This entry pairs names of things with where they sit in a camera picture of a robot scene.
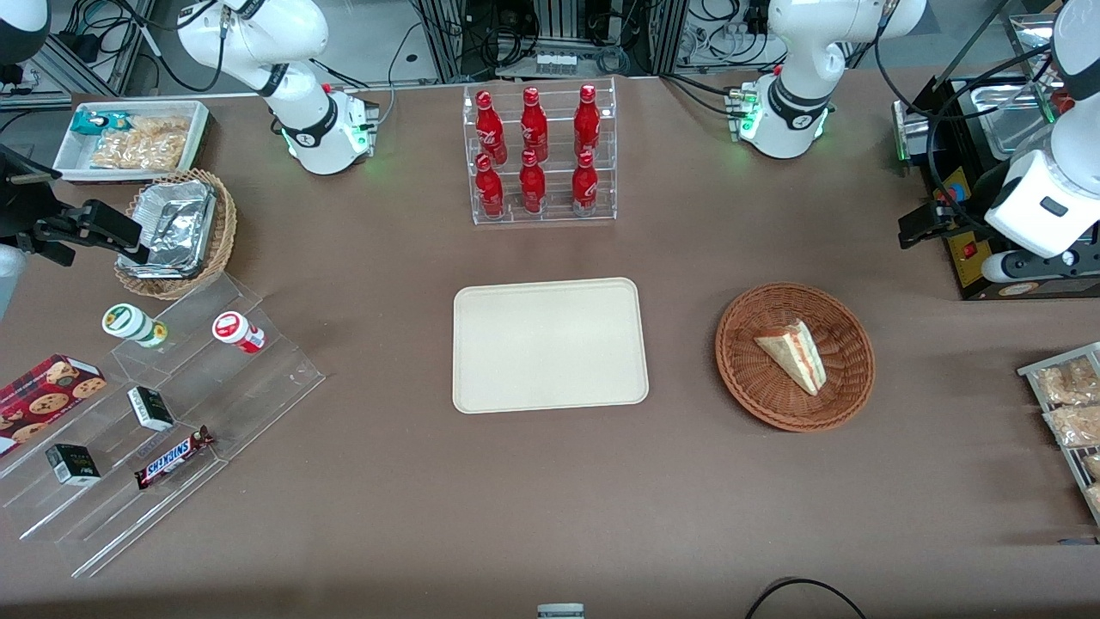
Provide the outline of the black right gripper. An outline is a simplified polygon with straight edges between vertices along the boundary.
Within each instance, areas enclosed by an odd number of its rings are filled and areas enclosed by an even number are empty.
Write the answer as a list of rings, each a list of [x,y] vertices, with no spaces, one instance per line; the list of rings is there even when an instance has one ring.
[[[79,237],[80,232],[67,212],[68,205],[56,199],[52,183],[61,172],[35,163],[16,151],[1,146],[1,236],[15,236],[15,246],[24,254],[38,255],[61,267],[72,267],[76,252],[63,242],[38,237],[32,232],[40,220],[63,237]],[[142,252],[142,226],[101,200],[87,200],[80,208],[82,239],[96,247],[114,252]]]

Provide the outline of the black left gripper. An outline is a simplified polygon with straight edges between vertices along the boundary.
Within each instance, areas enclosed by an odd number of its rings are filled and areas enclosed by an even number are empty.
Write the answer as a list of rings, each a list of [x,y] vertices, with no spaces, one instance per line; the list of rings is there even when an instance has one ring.
[[[968,192],[960,205],[966,215],[956,215],[957,226],[952,235],[974,232],[978,240],[1005,242],[1007,236],[988,224],[985,215],[1001,192],[1011,162],[998,161],[993,166],[985,166],[977,157],[958,157],[958,172],[963,172],[963,179],[968,183]],[[908,250],[921,242],[945,236],[953,223],[954,211],[948,206],[920,205],[897,219],[897,244]]]

